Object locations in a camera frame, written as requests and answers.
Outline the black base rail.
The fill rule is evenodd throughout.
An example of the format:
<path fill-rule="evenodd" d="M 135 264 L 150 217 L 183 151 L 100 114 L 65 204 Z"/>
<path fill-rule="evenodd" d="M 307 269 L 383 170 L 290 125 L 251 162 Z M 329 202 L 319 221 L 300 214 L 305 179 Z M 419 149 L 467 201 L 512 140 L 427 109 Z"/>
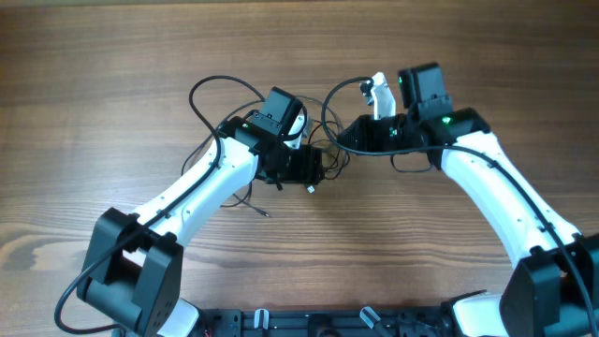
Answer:
<path fill-rule="evenodd" d="M 318 337 L 318 336 L 461 336 L 449 309 L 442 306 L 379 310 L 255 311 L 202 310 L 192 336 Z"/>

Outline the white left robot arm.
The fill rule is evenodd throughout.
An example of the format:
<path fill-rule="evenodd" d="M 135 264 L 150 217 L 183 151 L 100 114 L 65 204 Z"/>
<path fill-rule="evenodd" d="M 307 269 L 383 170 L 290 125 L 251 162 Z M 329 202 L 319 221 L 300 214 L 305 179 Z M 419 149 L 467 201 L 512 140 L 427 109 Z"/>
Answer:
<path fill-rule="evenodd" d="M 253 181 L 281 187 L 322 178 L 320 152 L 301 142 L 303 103 L 277 87 L 250 116 L 216 130 L 209 150 L 173 185 L 131 213 L 96 221 L 77 297 L 125 336 L 200 336 L 201 311 L 180 296 L 183 253 L 207 220 Z"/>

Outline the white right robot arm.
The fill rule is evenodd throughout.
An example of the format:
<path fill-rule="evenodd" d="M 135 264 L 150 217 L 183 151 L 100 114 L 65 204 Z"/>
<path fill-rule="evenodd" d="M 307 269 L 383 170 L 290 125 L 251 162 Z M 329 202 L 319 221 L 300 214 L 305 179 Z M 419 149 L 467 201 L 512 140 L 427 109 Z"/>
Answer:
<path fill-rule="evenodd" d="M 350 154 L 424 153 L 488 221 L 509 257 L 503 293 L 454 300 L 458 336 L 583 336 L 598 332 L 598 239 L 556 213 L 512 164 L 489 124 L 455 109 L 439 65 L 398 74 L 395 98 L 382 73 L 358 79 L 370 114 L 334 142 Z"/>

